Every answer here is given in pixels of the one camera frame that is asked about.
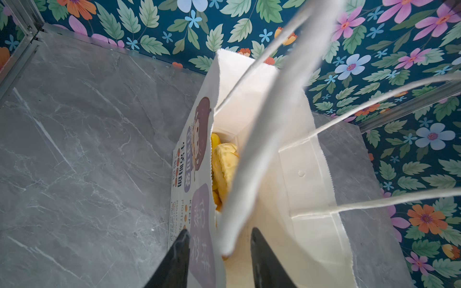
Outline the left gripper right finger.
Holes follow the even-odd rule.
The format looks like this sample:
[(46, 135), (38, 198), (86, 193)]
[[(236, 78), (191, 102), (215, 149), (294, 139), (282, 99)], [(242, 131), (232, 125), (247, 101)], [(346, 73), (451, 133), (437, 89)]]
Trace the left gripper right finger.
[(256, 288), (296, 288), (258, 228), (252, 229), (250, 250)]

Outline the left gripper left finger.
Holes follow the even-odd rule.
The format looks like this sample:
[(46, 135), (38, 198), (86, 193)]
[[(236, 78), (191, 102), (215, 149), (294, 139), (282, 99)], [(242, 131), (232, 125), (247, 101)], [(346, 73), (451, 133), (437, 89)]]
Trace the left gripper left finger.
[(186, 288), (190, 234), (183, 229), (144, 288)]

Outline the white paper bag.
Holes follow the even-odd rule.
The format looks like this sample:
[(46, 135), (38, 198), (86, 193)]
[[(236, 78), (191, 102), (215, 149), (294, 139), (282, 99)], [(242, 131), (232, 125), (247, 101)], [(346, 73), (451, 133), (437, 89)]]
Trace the white paper bag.
[[(306, 1), (260, 58), (218, 50), (174, 154), (169, 244), (190, 234), (187, 288), (255, 288), (250, 239), (258, 228), (298, 288), (354, 288), (341, 212), (458, 196), (439, 188), (338, 205), (303, 84), (341, 20), (362, 3)], [(221, 211), (212, 196), (211, 133), (240, 161)]]

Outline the braided pale bread roll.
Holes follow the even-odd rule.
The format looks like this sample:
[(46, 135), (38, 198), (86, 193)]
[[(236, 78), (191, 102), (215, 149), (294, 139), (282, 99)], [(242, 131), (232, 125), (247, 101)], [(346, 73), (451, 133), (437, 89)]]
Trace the braided pale bread roll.
[(224, 204), (232, 190), (232, 182), (239, 161), (240, 156), (235, 144), (220, 144), (212, 152), (212, 171), (217, 183), (219, 198)]

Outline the small round striped bun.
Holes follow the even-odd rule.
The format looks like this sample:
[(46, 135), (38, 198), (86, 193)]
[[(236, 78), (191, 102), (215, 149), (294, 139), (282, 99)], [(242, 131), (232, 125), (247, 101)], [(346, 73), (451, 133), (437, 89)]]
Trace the small round striped bun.
[(216, 133), (211, 133), (211, 150), (215, 150), (221, 144), (220, 137)]

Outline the golden croissant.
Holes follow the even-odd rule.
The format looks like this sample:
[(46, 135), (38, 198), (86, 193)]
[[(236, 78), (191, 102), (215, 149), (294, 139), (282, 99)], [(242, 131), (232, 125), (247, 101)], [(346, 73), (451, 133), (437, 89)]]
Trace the golden croissant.
[(221, 209), (222, 209), (222, 201), (220, 200), (220, 196), (218, 194), (218, 187), (217, 187), (217, 184), (216, 184), (216, 181), (214, 180), (214, 178), (212, 178), (212, 196), (213, 196), (213, 199), (214, 199), (214, 203), (216, 205), (216, 210), (221, 211)]

